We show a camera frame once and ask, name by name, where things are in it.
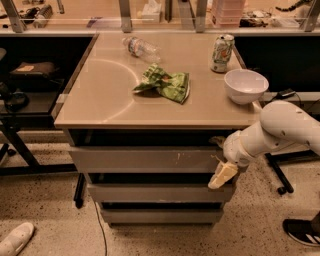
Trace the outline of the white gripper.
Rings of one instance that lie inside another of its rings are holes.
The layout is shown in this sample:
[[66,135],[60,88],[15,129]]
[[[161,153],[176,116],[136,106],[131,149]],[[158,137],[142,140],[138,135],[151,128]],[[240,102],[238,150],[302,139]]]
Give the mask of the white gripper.
[[240,131],[227,137],[213,136],[209,142],[223,148],[223,156],[228,161],[226,163],[220,161],[217,165],[214,175],[208,183],[210,189],[220,188],[238,173],[238,167],[246,168],[254,160],[254,157],[242,145]]

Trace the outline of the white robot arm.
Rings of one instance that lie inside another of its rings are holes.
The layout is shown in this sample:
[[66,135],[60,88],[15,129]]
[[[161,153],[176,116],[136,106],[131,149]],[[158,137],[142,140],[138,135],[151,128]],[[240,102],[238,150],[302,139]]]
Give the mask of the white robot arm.
[[218,189],[233,178],[240,167],[247,167],[257,156],[280,151],[292,144],[320,154],[320,122],[298,106],[282,100],[267,104],[259,120],[229,135],[222,144],[226,162],[219,158],[208,188]]

